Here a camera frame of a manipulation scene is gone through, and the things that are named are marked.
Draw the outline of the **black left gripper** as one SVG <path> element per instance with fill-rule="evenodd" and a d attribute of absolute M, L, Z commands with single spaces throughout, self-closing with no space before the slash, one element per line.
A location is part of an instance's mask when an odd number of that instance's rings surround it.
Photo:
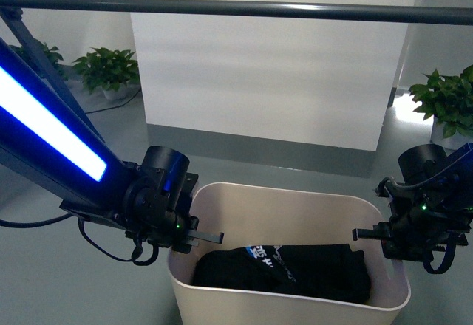
<path fill-rule="evenodd" d="M 151 146 L 124 198 L 129 230 L 136 245 L 148 242 L 188 254 L 200 241 L 222 244 L 224 233 L 195 230 L 198 218 L 190 214 L 198 174 L 188 172 L 190 161 L 171 148 Z"/>

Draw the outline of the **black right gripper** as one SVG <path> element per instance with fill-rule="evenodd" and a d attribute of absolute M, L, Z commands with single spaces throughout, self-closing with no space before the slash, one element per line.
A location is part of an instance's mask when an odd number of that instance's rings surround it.
<path fill-rule="evenodd" d="M 452 262 L 456 247 L 468 244 L 471 177 L 430 177 L 414 184 L 386 177 L 376 194 L 389 200 L 391 216 L 372 230 L 353 229 L 354 241 L 379 240 L 388 259 L 418 262 L 432 262 L 434 252 L 443 252 L 443 261 Z"/>

